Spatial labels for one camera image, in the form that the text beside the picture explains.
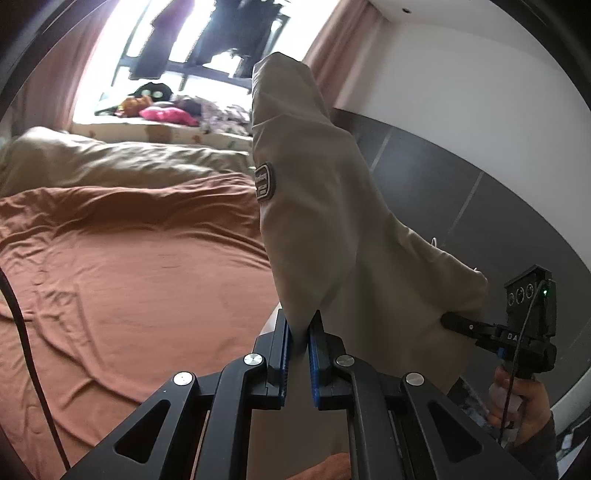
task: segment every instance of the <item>hanging clothes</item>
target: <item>hanging clothes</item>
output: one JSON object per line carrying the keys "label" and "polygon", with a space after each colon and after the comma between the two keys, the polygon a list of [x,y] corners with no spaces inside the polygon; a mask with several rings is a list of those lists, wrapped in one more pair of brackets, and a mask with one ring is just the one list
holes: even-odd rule
{"label": "hanging clothes", "polygon": [[166,70],[166,64],[184,23],[193,12],[195,0],[172,0],[152,20],[154,31],[146,41],[134,67],[130,80],[157,80]]}
{"label": "hanging clothes", "polygon": [[250,78],[262,59],[280,4],[273,0],[217,0],[211,20],[203,30],[187,64],[204,65],[212,57],[231,50],[242,61],[235,77]]}

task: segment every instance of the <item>black cable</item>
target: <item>black cable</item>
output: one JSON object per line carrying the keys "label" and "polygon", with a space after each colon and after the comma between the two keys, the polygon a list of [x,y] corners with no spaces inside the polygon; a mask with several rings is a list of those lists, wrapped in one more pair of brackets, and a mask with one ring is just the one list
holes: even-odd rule
{"label": "black cable", "polygon": [[43,414],[45,415],[45,420],[47,421],[47,425],[49,426],[49,429],[51,431],[51,436],[53,437],[53,441],[56,444],[57,451],[60,454],[61,461],[63,462],[66,471],[68,471],[70,469],[70,462],[68,461],[66,451],[64,450],[64,447],[61,444],[60,437],[57,434],[56,424],[53,422],[53,417],[51,416],[49,405],[47,404],[45,394],[43,393],[43,389],[41,388],[41,382],[39,381],[39,377],[37,375],[37,370],[35,369],[35,363],[33,363],[33,353],[31,352],[31,344],[29,343],[29,336],[27,334],[27,325],[25,324],[25,319],[22,316],[21,308],[18,305],[17,296],[14,294],[14,290],[12,289],[10,282],[8,281],[6,275],[4,274],[1,268],[0,291],[2,291],[2,294],[6,299],[8,308],[10,308],[10,311],[12,313],[14,323],[17,326],[18,336],[21,339],[22,352],[25,357],[27,370],[29,370],[29,375],[31,376],[33,387],[35,388],[35,392],[39,397],[41,409],[43,411]]}
{"label": "black cable", "polygon": [[531,311],[534,307],[534,303],[538,299],[538,295],[542,287],[546,284],[545,280],[542,280],[538,288],[536,288],[534,296],[531,298],[530,307],[527,309],[527,315],[525,315],[525,320],[523,322],[523,326],[521,327],[521,332],[519,333],[519,338],[517,339],[517,345],[515,346],[515,353],[513,355],[513,367],[511,368],[511,377],[509,378],[509,388],[507,388],[507,397],[505,399],[505,407],[503,408],[503,416],[501,418],[501,428],[499,430],[499,438],[498,443],[501,445],[503,441],[503,434],[505,433],[505,423],[507,421],[507,414],[509,412],[509,401],[511,400],[511,392],[513,391],[513,383],[515,381],[515,374],[517,373],[517,360],[519,359],[519,351],[521,350],[521,341],[523,339],[523,334],[525,332],[525,327],[527,326],[527,322],[530,319]]}

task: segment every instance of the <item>pink curtain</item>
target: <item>pink curtain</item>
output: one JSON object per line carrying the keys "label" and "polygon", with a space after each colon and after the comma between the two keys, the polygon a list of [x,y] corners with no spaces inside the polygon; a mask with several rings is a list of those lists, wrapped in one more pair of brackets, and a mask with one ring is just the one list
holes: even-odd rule
{"label": "pink curtain", "polygon": [[340,0],[308,50],[310,67],[326,105],[334,106],[365,38],[383,15],[368,0]]}
{"label": "pink curtain", "polygon": [[31,127],[69,130],[77,91],[100,34],[119,0],[108,0],[64,36],[12,103],[12,134]]}

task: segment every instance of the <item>black gripper frame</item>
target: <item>black gripper frame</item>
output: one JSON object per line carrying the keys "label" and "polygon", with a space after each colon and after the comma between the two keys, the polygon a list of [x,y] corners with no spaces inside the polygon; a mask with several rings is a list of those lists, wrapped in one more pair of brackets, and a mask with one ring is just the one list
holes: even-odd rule
{"label": "black gripper frame", "polygon": [[[520,332],[497,323],[490,325],[470,320],[453,312],[441,316],[441,325],[447,330],[476,339],[476,346],[497,354],[505,362],[512,362]],[[550,338],[556,334],[556,325],[548,331],[548,335],[543,337],[523,336],[517,378],[529,379],[536,373],[549,372],[554,368],[556,346],[550,343]]]}
{"label": "black gripper frame", "polygon": [[391,377],[347,355],[320,312],[309,355],[316,406],[347,411],[352,480],[533,480],[428,379]]}
{"label": "black gripper frame", "polygon": [[194,480],[243,480],[251,411],[283,406],[290,343],[280,310],[274,332],[256,340],[253,353],[262,359],[249,355],[205,377],[172,377],[62,480],[187,480],[199,444]]}

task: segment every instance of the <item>pink pillow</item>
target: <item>pink pillow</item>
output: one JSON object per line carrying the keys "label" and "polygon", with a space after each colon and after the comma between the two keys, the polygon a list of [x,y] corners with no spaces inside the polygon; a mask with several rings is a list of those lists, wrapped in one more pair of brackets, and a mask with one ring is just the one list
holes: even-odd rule
{"label": "pink pillow", "polygon": [[142,110],[139,114],[146,120],[153,120],[156,122],[188,125],[189,127],[196,127],[199,125],[199,122],[187,112],[173,106],[166,108],[151,106]]}

